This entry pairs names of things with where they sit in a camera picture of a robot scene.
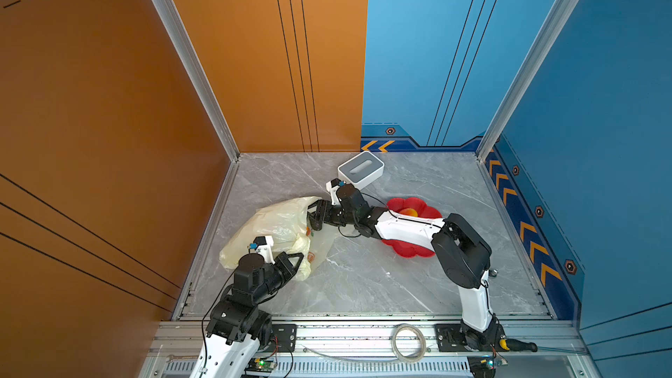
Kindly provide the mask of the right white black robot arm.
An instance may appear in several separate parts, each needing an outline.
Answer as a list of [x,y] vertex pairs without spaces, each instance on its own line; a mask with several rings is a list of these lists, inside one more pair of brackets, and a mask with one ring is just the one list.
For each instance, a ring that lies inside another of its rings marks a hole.
[[446,218],[404,215],[390,206],[371,206],[351,184],[332,188],[331,199],[318,199],[307,208],[309,227],[352,226],[357,237],[384,243],[409,244],[437,257],[442,271],[460,293],[460,332],[468,348],[495,350],[504,338],[490,302],[492,249],[468,221],[457,213]]

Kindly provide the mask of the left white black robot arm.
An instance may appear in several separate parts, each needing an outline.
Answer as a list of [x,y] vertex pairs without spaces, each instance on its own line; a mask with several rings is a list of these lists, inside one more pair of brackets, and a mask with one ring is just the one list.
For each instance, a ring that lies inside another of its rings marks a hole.
[[232,283],[209,311],[201,328],[203,346],[192,377],[241,377],[253,356],[271,342],[271,315],[259,306],[274,297],[299,272],[301,253],[282,252],[273,262],[244,255]]

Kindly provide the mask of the cream plastic bag orange prints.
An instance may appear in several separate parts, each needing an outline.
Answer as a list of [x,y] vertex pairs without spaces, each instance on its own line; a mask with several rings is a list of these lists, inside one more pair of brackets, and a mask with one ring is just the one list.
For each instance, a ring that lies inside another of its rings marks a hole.
[[302,253],[304,260],[295,282],[305,281],[326,259],[334,242],[341,235],[335,227],[325,225],[313,231],[307,222],[308,207],[317,196],[301,197],[261,208],[234,234],[220,252],[220,264],[226,269],[238,266],[239,259],[248,253],[248,246],[257,236],[271,236],[272,254]]

